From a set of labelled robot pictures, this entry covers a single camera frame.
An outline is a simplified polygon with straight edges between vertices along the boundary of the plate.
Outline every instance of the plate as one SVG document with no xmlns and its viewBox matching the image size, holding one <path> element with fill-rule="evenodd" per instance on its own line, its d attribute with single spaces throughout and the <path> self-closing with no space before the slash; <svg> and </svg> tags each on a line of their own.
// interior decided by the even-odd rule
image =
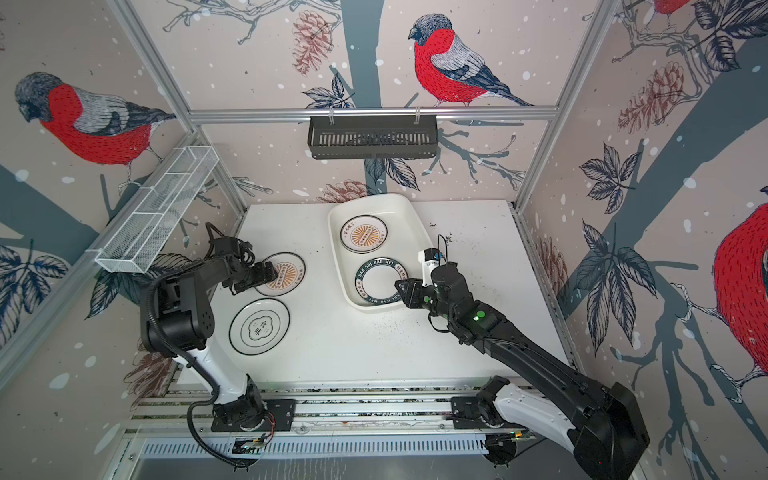
<svg viewBox="0 0 768 480">
<path fill-rule="evenodd" d="M 243 355 L 271 350 L 288 331 L 288 307 L 279 300 L 262 298 L 247 304 L 230 325 L 232 348 Z"/>
<path fill-rule="evenodd" d="M 360 215 L 341 227 L 341 244 L 355 253 L 373 252 L 386 240 L 386 224 L 373 215 Z"/>
<path fill-rule="evenodd" d="M 368 260 L 355 275 L 357 293 L 368 303 L 385 305 L 400 300 L 395 288 L 397 280 L 408 278 L 408 272 L 397 260 L 380 257 Z"/>
<path fill-rule="evenodd" d="M 295 253 L 275 253 L 265 258 L 265 262 L 272 262 L 277 270 L 277 278 L 269 283 L 259 285 L 256 291 L 266 296 L 285 295 L 295 289 L 304 280 L 306 265 L 304 260 Z"/>
</svg>

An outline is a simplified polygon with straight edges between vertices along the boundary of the plate with orange sunburst pattern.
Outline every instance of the plate with orange sunburst pattern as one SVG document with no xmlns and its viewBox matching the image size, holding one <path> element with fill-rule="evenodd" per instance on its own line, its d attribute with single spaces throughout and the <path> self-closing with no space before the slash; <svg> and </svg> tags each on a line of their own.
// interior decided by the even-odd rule
<svg viewBox="0 0 768 480">
<path fill-rule="evenodd" d="M 295 253 L 275 253 L 271 257 L 265 258 L 264 261 L 272 262 L 277 277 L 269 283 L 256 287 L 256 291 L 262 295 L 285 295 L 298 287 L 301 280 L 304 280 L 306 265 L 304 260 Z"/>
<path fill-rule="evenodd" d="M 386 224 L 373 215 L 360 215 L 348 220 L 341 228 L 341 243 L 355 253 L 373 252 L 386 240 Z"/>
</svg>

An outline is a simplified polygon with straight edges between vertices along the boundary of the orange sunburst pattern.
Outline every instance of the orange sunburst pattern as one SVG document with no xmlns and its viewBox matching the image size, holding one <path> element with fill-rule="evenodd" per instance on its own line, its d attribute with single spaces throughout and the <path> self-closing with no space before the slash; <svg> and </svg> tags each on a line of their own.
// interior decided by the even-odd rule
<svg viewBox="0 0 768 480">
<path fill-rule="evenodd" d="M 298 276 L 296 266 L 292 263 L 278 263 L 274 267 L 277 270 L 277 278 L 267 284 L 272 290 L 282 290 L 291 286 Z"/>
<path fill-rule="evenodd" d="M 360 225 L 352 231 L 352 243 L 358 247 L 370 247 L 381 238 L 379 230 L 373 225 Z"/>
</svg>

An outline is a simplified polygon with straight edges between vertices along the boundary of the black basket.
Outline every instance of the black basket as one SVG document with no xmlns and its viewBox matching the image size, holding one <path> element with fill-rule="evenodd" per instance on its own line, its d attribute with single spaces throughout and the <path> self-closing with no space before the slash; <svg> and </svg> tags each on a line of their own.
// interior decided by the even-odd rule
<svg viewBox="0 0 768 480">
<path fill-rule="evenodd" d="M 437 117 L 413 115 L 312 117 L 307 140 L 312 157 L 432 158 L 437 155 Z"/>
</svg>

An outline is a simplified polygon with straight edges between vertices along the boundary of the white table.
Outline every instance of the white table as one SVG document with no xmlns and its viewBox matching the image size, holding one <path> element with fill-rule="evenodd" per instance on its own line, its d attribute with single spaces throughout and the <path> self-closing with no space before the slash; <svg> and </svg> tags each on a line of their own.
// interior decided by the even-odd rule
<svg viewBox="0 0 768 480">
<path fill-rule="evenodd" d="M 430 236 L 450 237 L 470 291 L 493 305 L 529 338 L 562 361 L 565 354 L 508 205 L 503 200 L 414 202 Z M 432 330 L 425 310 L 405 307 L 361 313 L 342 295 L 326 216 L 332 204 L 252 205 L 238 234 L 258 259 L 294 252 L 306 262 L 303 282 L 278 297 L 290 311 L 285 338 L 269 352 L 244 356 L 228 339 L 232 319 L 262 298 L 255 290 L 232 296 L 218 288 L 211 305 L 214 337 L 262 388 L 378 388 L 475 386 L 516 374 L 449 334 Z M 435 319 L 435 326 L 440 319 Z M 179 383 L 197 383 L 184 371 Z"/>
</svg>

